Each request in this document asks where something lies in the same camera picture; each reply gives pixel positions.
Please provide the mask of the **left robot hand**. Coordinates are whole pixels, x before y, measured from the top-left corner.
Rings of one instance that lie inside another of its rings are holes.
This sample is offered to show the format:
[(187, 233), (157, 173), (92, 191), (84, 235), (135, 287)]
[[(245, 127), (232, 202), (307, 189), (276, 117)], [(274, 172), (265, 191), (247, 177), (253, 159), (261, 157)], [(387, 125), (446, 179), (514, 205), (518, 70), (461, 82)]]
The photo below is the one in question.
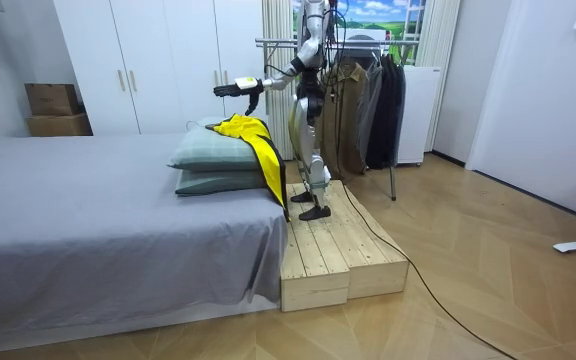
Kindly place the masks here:
[(248, 106), (245, 116), (251, 115), (257, 108), (260, 95), (265, 87), (261, 79), (253, 77), (236, 78), (234, 84), (220, 85), (213, 88), (213, 94), (217, 97), (248, 97)]

